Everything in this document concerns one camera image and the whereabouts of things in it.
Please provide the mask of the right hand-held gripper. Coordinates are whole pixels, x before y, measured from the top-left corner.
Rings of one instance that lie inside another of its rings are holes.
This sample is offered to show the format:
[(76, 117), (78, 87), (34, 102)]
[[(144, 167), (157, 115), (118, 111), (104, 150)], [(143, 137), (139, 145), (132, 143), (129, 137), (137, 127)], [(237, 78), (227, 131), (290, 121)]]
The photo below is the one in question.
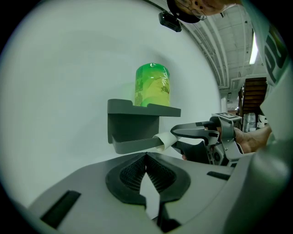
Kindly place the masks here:
[(173, 135), (204, 141), (196, 145), (177, 141), (172, 148), (181, 155), (184, 154), (188, 161), (235, 167), (243, 156), (243, 150), (236, 143), (234, 131), (241, 124), (241, 117), (222, 112), (212, 114), (210, 121), (176, 125), (170, 131)]

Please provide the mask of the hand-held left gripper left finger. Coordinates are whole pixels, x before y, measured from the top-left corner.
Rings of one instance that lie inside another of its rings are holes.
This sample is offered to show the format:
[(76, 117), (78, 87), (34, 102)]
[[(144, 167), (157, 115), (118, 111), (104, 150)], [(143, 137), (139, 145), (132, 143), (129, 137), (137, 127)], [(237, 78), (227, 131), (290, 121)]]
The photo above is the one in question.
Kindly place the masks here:
[(29, 211), (40, 218), (66, 191), (76, 191), (80, 196), (58, 226), (59, 232), (159, 234), (160, 228), (148, 217), (144, 206), (122, 203), (106, 186), (106, 174), (133, 157), (129, 154), (76, 170), (37, 197), (29, 206)]

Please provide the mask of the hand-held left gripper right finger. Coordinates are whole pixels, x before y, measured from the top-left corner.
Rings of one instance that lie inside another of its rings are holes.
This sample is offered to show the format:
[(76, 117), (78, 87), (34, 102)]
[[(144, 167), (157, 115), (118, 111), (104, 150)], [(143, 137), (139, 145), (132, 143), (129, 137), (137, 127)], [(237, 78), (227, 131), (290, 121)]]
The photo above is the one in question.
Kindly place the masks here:
[(217, 198), (233, 170), (146, 154), (146, 172), (159, 193), (157, 225), (164, 233), (224, 233), (228, 212)]

